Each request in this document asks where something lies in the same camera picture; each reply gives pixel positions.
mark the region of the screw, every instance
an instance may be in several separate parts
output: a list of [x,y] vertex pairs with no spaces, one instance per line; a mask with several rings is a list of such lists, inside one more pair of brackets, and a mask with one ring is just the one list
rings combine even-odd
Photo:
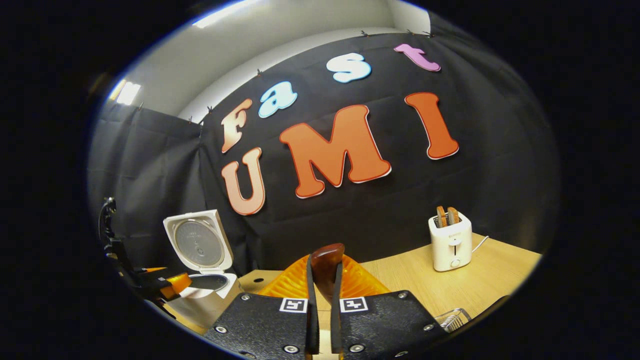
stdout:
[[290,353],[290,354],[295,354],[295,353],[297,353],[298,351],[300,351],[300,350],[298,349],[298,347],[295,347],[295,346],[293,346],[293,345],[287,345],[287,346],[285,346],[285,347],[284,347],[284,350],[285,350],[286,352]]
[[352,345],[349,348],[350,352],[361,352],[362,350],[364,350],[364,345],[360,345],[360,344]]

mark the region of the metal basket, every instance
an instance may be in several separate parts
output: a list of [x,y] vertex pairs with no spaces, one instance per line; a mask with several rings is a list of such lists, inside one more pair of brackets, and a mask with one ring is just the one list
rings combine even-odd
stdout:
[[464,309],[456,308],[442,315],[438,315],[434,319],[443,329],[445,329],[446,332],[452,332],[471,321],[471,316],[469,316]]

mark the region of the inner lid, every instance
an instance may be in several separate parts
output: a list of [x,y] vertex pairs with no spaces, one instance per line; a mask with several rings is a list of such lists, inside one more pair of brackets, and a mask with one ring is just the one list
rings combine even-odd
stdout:
[[187,221],[175,231],[175,242],[182,255],[202,266],[217,266],[222,262],[222,239],[203,224]]
[[229,279],[222,275],[192,275],[190,288],[208,289],[213,291],[221,290],[227,285]]

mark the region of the wooden table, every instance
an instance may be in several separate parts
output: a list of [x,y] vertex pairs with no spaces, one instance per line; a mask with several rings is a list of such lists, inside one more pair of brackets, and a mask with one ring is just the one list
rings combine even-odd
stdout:
[[[473,234],[476,247],[484,236]],[[499,298],[516,290],[531,273],[540,254],[488,238],[472,255],[467,266],[437,272],[433,269],[431,244],[374,261],[362,263],[373,276],[391,291],[409,290],[433,316],[461,307],[474,318]],[[281,271],[254,270],[240,278],[243,290],[256,293]],[[337,359],[330,354],[329,329],[331,305],[316,289],[318,319],[321,331],[321,354],[316,360]],[[203,329],[167,307],[176,319],[199,334]]]

